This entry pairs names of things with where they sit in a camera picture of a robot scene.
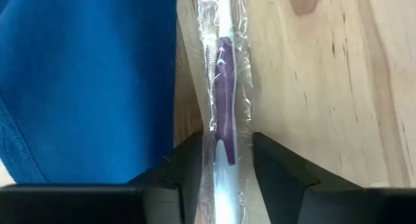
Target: clear plastic packaging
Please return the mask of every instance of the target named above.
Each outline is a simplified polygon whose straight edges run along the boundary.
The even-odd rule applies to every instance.
[[[203,224],[247,223],[252,167],[252,76],[245,0],[197,0],[207,111],[200,215]]]

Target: wooden surface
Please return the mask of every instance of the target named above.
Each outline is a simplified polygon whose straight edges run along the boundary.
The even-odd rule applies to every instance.
[[[416,186],[416,0],[248,0],[254,130],[365,187]],[[201,112],[194,0],[178,19]]]

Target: blue fabric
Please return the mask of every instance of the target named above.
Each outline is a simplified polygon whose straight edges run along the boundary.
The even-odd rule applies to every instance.
[[[0,0],[16,182],[127,182],[173,148],[176,0]]]

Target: purple toothbrush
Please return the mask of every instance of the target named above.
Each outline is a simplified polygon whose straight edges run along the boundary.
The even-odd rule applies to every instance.
[[[216,224],[238,224],[241,220],[235,90],[237,68],[230,0],[218,0],[219,40],[215,76],[216,150],[214,162],[214,206]]]

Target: toothbrush handle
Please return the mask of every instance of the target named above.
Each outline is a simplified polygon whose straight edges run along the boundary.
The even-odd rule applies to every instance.
[[[236,163],[233,124],[235,95],[235,67],[233,42],[229,37],[221,37],[216,63],[215,105],[217,116],[216,140],[222,140],[229,165]]]

